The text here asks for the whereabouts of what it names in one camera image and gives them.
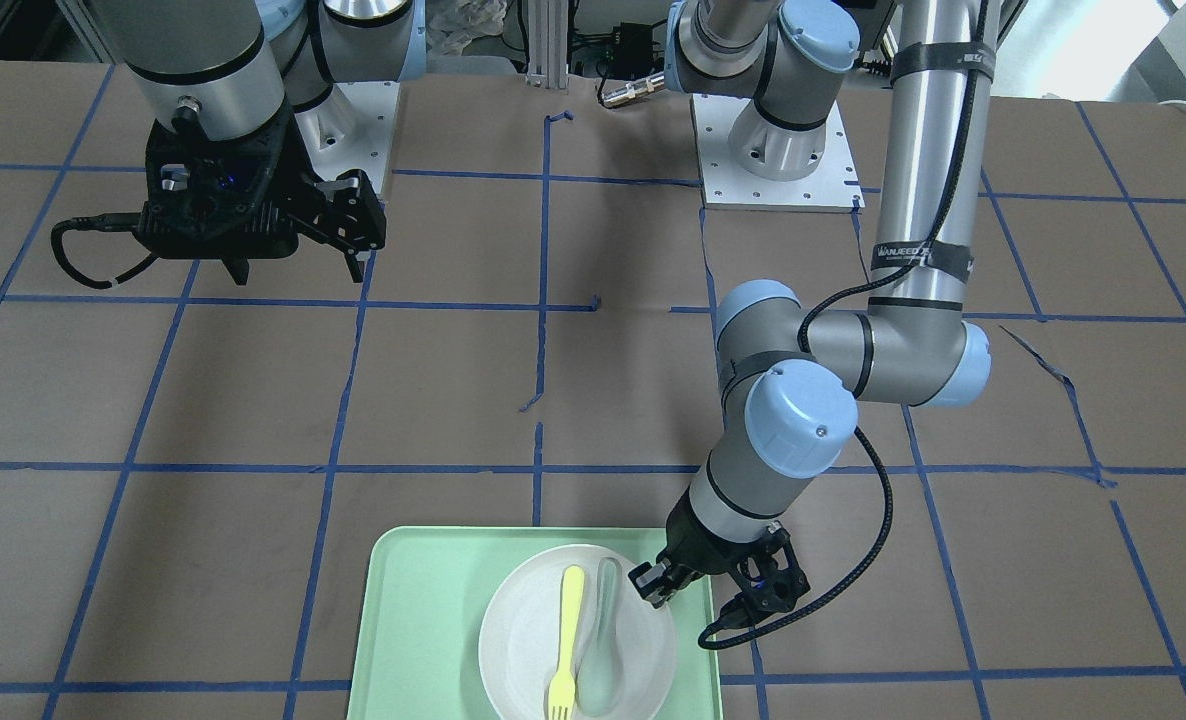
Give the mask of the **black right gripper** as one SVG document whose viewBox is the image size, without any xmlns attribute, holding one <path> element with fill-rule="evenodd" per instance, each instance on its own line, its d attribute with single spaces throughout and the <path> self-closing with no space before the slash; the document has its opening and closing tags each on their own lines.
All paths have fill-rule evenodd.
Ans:
<svg viewBox="0 0 1186 720">
<path fill-rule="evenodd" d="M 209 140 L 200 106 L 185 101 L 146 146 L 142 246 L 159 259 L 222 259 L 236 286 L 247 259 L 287 259 L 299 232 L 342 251 L 352 282 L 385 246 L 387 219 L 365 170 L 319 181 L 291 102 L 246 136 Z"/>
</svg>

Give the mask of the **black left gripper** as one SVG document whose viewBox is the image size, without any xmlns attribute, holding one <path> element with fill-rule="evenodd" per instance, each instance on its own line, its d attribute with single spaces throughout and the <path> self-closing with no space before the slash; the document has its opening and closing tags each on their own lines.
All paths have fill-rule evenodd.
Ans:
<svg viewBox="0 0 1186 720">
<path fill-rule="evenodd" d="M 643 562 L 629 571 L 630 584 L 645 603 L 662 609 L 695 579 L 727 575 L 757 550 L 755 543 L 731 542 L 710 533 L 686 492 L 667 518 L 667 546 L 661 562 Z"/>
</svg>

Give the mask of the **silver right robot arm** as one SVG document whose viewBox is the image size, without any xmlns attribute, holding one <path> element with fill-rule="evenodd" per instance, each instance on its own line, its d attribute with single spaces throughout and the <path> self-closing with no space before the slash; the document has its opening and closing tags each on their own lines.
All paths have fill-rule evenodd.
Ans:
<svg viewBox="0 0 1186 720">
<path fill-rule="evenodd" d="M 60 269 L 109 289 L 160 259 L 254 260 L 300 240 L 340 251 L 353 282 L 385 246 L 381 133 L 345 91 L 427 66 L 423 1 L 98 1 L 154 115 L 138 211 L 52 229 Z"/>
</svg>

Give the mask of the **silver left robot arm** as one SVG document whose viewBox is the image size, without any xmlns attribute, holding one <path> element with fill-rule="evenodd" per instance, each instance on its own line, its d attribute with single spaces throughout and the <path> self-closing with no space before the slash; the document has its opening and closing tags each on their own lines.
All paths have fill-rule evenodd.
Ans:
<svg viewBox="0 0 1186 720">
<path fill-rule="evenodd" d="M 991 1 L 907 1 L 875 246 L 862 313 L 804 310 L 785 283 L 739 283 L 718 305 L 723 434 L 667 520 L 667 546 L 630 571 L 653 606 L 727 575 L 739 605 L 788 611 L 806 592 L 779 518 L 855 437 L 859 402 L 963 406 L 986 387 L 989 340 L 963 319 L 994 79 Z M 817 167 L 825 119 L 861 32 L 834 1 L 683 1 L 669 18 L 667 88 L 750 101 L 733 149 L 757 176 Z"/>
</svg>

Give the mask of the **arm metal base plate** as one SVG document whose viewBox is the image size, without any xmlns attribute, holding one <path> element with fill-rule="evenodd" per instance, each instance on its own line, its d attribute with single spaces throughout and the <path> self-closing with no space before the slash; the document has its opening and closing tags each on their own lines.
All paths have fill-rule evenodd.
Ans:
<svg viewBox="0 0 1186 720">
<path fill-rule="evenodd" d="M 863 208 L 843 117 L 790 130 L 761 117 L 750 98 L 693 95 L 704 206 L 849 214 Z"/>
<path fill-rule="evenodd" d="M 296 114 L 318 176 L 332 181 L 346 170 L 364 170 L 385 199 L 401 90 L 395 81 L 336 85 L 327 100 Z"/>
</svg>

